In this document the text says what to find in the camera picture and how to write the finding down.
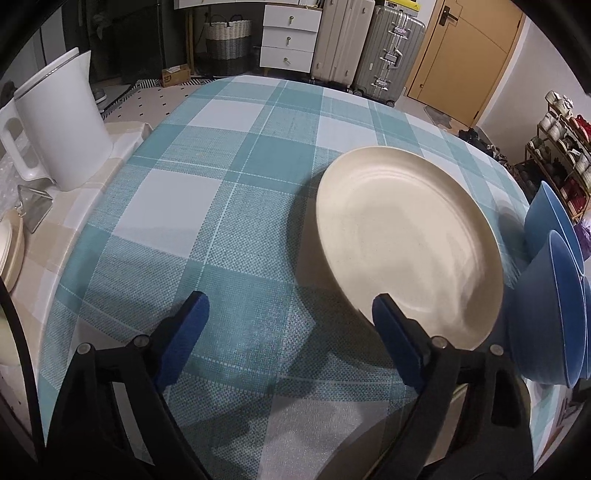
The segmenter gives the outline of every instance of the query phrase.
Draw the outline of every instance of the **shoe rack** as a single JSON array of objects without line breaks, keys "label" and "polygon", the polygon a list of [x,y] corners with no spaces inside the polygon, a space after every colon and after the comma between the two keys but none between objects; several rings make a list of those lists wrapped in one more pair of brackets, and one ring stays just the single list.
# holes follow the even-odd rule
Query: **shoe rack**
[{"label": "shoe rack", "polygon": [[[591,144],[589,144],[589,142],[587,142],[586,139],[582,137],[581,133],[577,129],[572,127],[570,122],[564,117],[564,115],[561,112],[559,112],[554,107],[552,103],[550,103],[548,100],[546,100],[546,103],[548,105],[548,111],[552,111],[555,113],[558,119],[557,121],[560,122],[560,125],[562,125],[562,127],[564,127],[564,129],[566,130],[566,135],[570,134],[570,136],[577,142],[577,149],[585,153],[585,155],[587,155],[587,157],[591,159]],[[566,183],[570,178],[573,178],[575,182],[581,187],[581,190],[585,195],[584,207],[579,210],[575,208],[574,204],[572,204],[572,202],[570,201],[565,189],[563,187],[559,187],[559,185],[556,185],[556,182],[552,178],[552,175],[544,167],[544,162],[542,158],[540,158],[535,153],[535,151],[533,151],[527,144],[525,146],[525,161],[527,162],[528,160],[533,160],[533,162],[536,163],[536,165],[542,172],[542,175],[545,177],[546,182],[548,183],[548,185],[552,187],[552,189],[562,202],[572,222],[578,223],[579,220],[581,220],[581,218],[583,217],[585,211],[587,211],[587,208],[589,207],[589,202],[591,201],[591,192],[589,191],[589,188],[587,187],[587,184],[583,179],[583,176],[575,169],[570,156],[567,155],[567,152],[564,150],[564,148],[561,145],[559,145],[558,142],[555,141],[552,137],[550,137],[548,133],[543,131],[540,128],[539,124],[537,125],[537,136],[539,137],[539,139],[542,140],[542,142],[545,145],[552,145],[554,147],[554,150],[558,152],[558,161],[565,168],[568,174],[566,179],[564,179],[564,182]],[[519,186],[521,186],[521,188],[524,189],[525,182],[523,182],[523,180],[520,178],[519,172],[517,172],[517,176],[519,176],[519,178],[516,178],[516,180],[519,183]]]}]

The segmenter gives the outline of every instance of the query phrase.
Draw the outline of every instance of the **floor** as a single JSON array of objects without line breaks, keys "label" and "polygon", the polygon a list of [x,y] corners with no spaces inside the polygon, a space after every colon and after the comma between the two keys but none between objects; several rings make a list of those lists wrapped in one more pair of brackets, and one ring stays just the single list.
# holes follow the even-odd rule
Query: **floor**
[{"label": "floor", "polygon": [[[156,128],[186,97],[200,88],[199,85],[173,86],[167,88],[154,87],[138,90],[133,96],[126,100],[120,107],[111,113],[106,119],[108,122],[142,121]],[[414,99],[403,96],[396,102],[396,108],[404,113],[413,115],[429,124],[434,125],[433,120],[425,111],[425,105]],[[436,125],[452,135],[457,136],[460,129],[467,130],[467,127],[460,122],[451,120],[452,128],[445,128],[443,125]]]},{"label": "floor", "polygon": [[109,122],[141,121],[156,128],[200,85],[143,88],[135,92],[106,119]]},{"label": "floor", "polygon": [[[396,102],[396,108],[398,110],[400,110],[401,112],[415,116],[417,118],[420,118],[421,120],[425,120],[426,122],[428,122],[432,125],[435,125],[435,123],[433,122],[431,117],[425,111],[425,104],[424,103],[421,103],[421,102],[418,102],[417,100],[414,100],[412,98],[403,96],[403,97],[399,98],[398,102]],[[460,130],[468,130],[468,127],[466,125],[461,124],[460,122],[458,122],[457,120],[454,120],[453,118],[450,121],[450,125],[452,126],[451,128],[446,128],[440,124],[436,125],[436,126],[441,128],[442,130],[445,130],[446,132],[451,133],[452,135],[455,135],[455,136],[457,136],[457,133]]]}]

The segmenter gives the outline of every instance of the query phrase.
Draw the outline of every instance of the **white wall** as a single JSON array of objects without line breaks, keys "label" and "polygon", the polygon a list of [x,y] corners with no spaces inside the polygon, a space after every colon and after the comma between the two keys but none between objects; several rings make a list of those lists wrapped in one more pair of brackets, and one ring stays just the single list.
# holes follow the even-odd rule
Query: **white wall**
[{"label": "white wall", "polygon": [[419,0],[418,2],[418,4],[421,5],[421,10],[418,13],[418,19],[423,22],[425,26],[429,25],[429,20],[431,20],[431,14],[433,13],[436,2],[437,0]]},{"label": "white wall", "polygon": [[574,111],[591,121],[591,98],[579,85],[562,56],[534,24],[521,55],[489,115],[479,122],[486,136],[509,161],[522,161],[525,143],[547,107],[545,94],[554,90],[574,102]]},{"label": "white wall", "polygon": [[50,16],[41,27],[45,59],[51,63],[66,53],[64,41],[64,27],[61,23],[61,7]]},{"label": "white wall", "polygon": [[29,78],[35,75],[43,65],[39,65],[35,56],[34,36],[29,39],[25,46],[12,61],[8,70],[0,80],[0,88],[4,83],[12,80],[17,87],[20,87]]}]

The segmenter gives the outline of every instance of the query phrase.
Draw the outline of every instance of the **woven basket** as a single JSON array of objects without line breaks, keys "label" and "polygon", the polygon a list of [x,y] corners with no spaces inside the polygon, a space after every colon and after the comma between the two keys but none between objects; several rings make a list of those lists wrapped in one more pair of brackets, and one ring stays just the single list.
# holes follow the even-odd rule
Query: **woven basket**
[{"label": "woven basket", "polygon": [[[240,15],[234,15],[232,18],[235,17],[242,19]],[[232,18],[230,21],[210,22],[205,26],[207,52],[215,60],[238,59],[248,55],[252,21],[232,21]]]}]

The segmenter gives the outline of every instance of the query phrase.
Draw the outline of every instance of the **shoe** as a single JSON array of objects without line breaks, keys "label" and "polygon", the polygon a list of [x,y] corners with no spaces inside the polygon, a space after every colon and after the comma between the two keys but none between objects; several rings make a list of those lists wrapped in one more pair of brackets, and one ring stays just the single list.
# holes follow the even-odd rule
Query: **shoe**
[{"label": "shoe", "polygon": [[548,172],[548,176],[550,176],[550,178],[552,178],[556,174],[556,170],[554,169],[551,163],[545,163],[544,169],[546,170],[546,172]]},{"label": "shoe", "polygon": [[542,145],[544,145],[544,142],[540,137],[534,137],[527,142],[527,146],[531,151],[534,151],[536,148],[540,148]]},{"label": "shoe", "polygon": [[564,138],[558,139],[556,143],[558,143],[558,146],[562,148],[564,153],[571,150],[577,150],[578,147],[577,142],[569,135],[565,135]]},{"label": "shoe", "polygon": [[589,122],[587,122],[587,120],[585,120],[581,115],[577,116],[576,122],[579,126],[579,133],[581,134],[581,137],[583,137],[583,139],[589,143],[589,140],[591,139],[591,125],[589,125]]},{"label": "shoe", "polygon": [[581,175],[589,168],[589,158],[584,153],[581,153],[574,164],[574,169]]},{"label": "shoe", "polygon": [[543,147],[536,148],[534,153],[538,156],[542,163],[552,162],[552,151],[550,150],[550,147],[544,145]]},{"label": "shoe", "polygon": [[556,186],[561,189],[562,185],[564,184],[564,181],[558,176],[558,175],[554,175],[552,177],[552,181],[554,182],[554,184],[556,184]]},{"label": "shoe", "polygon": [[94,88],[92,89],[92,95],[95,96],[95,103],[98,105],[101,102],[107,100],[107,94],[102,88]]},{"label": "shoe", "polygon": [[581,176],[583,177],[583,181],[585,182],[587,190],[591,190],[591,169],[588,168],[587,170],[585,170]]},{"label": "shoe", "polygon": [[544,118],[540,120],[538,126],[541,128],[542,132],[548,133],[548,131],[554,126],[556,123],[556,114],[554,112],[548,112],[544,115]]},{"label": "shoe", "polygon": [[570,198],[573,195],[575,188],[578,186],[579,185],[577,184],[577,182],[574,179],[568,179],[564,183],[564,186],[562,187],[562,189],[564,190],[564,192],[563,192],[564,199],[567,200],[568,198]]},{"label": "shoe", "polygon": [[546,101],[550,104],[550,105],[554,105],[555,102],[557,102],[558,100],[560,100],[562,97],[556,93],[553,92],[552,90],[550,90],[548,93],[546,93]]},{"label": "shoe", "polygon": [[555,142],[558,142],[558,140],[562,140],[565,135],[566,129],[560,124],[560,122],[556,122],[548,131],[548,136]]},{"label": "shoe", "polygon": [[583,192],[577,192],[570,200],[570,204],[573,206],[574,211],[579,214],[583,211],[587,205],[587,199]]},{"label": "shoe", "polygon": [[567,97],[562,97],[554,102],[554,109],[560,113],[565,120],[573,116],[573,102]]}]

